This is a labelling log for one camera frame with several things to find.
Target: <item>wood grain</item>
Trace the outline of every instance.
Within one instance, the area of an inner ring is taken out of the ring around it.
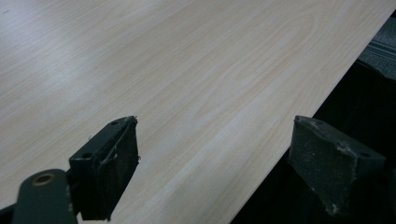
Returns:
[[[0,207],[136,115],[113,223],[226,223],[396,8],[394,0],[0,3]]]

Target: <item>clamp jaw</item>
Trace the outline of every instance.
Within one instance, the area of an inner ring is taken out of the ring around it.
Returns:
[[[139,163],[136,117],[111,121],[70,159],[65,172],[51,169],[25,179],[1,223],[77,223],[110,220]]]

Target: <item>wooden surface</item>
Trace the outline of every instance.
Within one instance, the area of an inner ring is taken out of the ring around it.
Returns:
[[[112,223],[227,223],[394,0],[0,2],[0,206],[136,115]]]

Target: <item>wooden board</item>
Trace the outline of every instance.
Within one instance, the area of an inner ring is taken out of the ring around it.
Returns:
[[[394,0],[0,3],[0,206],[136,115],[113,223],[227,223]]]

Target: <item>screw hole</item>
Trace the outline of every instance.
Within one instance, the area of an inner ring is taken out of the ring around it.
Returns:
[[[82,154],[82,159],[89,159],[90,157],[92,157],[92,153],[91,152],[87,152]]]
[[[363,157],[370,157],[370,154],[368,154],[368,153],[366,153],[366,152],[361,152],[360,154],[361,154],[361,156],[363,156]]]
[[[46,185],[46,184],[48,184],[49,182],[51,182],[51,181],[53,180],[54,177],[55,177],[55,175],[50,174],[50,173],[40,175],[40,176],[36,177],[36,178],[33,180],[33,185],[34,185],[34,186],[37,186],[37,187]]]

